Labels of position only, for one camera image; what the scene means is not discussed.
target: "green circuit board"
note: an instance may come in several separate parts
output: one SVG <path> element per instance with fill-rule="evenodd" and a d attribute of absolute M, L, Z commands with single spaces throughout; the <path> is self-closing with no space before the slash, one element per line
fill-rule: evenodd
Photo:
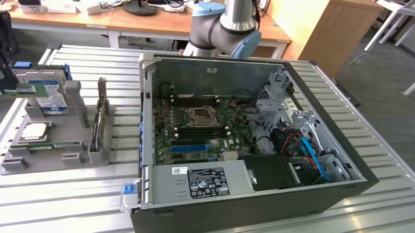
<path fill-rule="evenodd" d="M 18 84 L 16 90 L 0 90 L 0 99 L 48 97 L 42 84 Z"/>
<path fill-rule="evenodd" d="M 250 153 L 251 130 L 244 124 L 243 109 L 246 105 L 236 105 L 235 99 L 223 98 L 220 104 L 214 107 L 218 125 L 228 127 L 230 135 L 224 138 L 206 139 L 204 144 L 210 145 L 208 151 L 202 152 L 172 152 L 172 142 L 176 141 L 175 127 L 191 128 L 191 119 L 187 110 L 191 108 L 176 108 L 167 100 L 156 100 L 154 103 L 154 123 L 155 123 L 155 160 L 156 165 L 170 165 L 190 162 L 220 161 L 222 154 L 227 151 L 236 151 L 239 155 Z M 180 111 L 183 120 L 176 122 L 175 112 Z"/>

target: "wooden cabinet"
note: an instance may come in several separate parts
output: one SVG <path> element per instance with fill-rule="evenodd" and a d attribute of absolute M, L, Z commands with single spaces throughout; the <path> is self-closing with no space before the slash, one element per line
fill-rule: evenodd
<path fill-rule="evenodd" d="M 292 40 L 283 59 L 315 61 L 334 78 L 382 11 L 373 0 L 271 0 L 267 13 Z"/>

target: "motherboard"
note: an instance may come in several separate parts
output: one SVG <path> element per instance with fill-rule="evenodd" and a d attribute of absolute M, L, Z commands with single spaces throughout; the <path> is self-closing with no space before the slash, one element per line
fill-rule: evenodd
<path fill-rule="evenodd" d="M 238 98 L 172 98 L 154 102 L 158 165 L 236 160 L 256 145 L 247 106 Z"/>

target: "cpu socket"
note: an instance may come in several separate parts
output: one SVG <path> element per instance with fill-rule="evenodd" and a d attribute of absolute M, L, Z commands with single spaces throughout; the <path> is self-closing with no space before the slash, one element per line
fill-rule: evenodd
<path fill-rule="evenodd" d="M 191 127 L 219 126 L 220 124 L 218 123 L 215 112 L 216 110 L 212 107 L 187 109 L 188 126 Z"/>

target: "black lamp base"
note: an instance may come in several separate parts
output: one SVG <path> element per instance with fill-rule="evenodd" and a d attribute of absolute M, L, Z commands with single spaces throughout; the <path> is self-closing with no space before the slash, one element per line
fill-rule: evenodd
<path fill-rule="evenodd" d="M 156 13 L 158 9 L 154 6 L 143 4 L 139 6 L 135 2 L 128 2 L 124 4 L 124 10 L 136 16 L 151 16 Z"/>

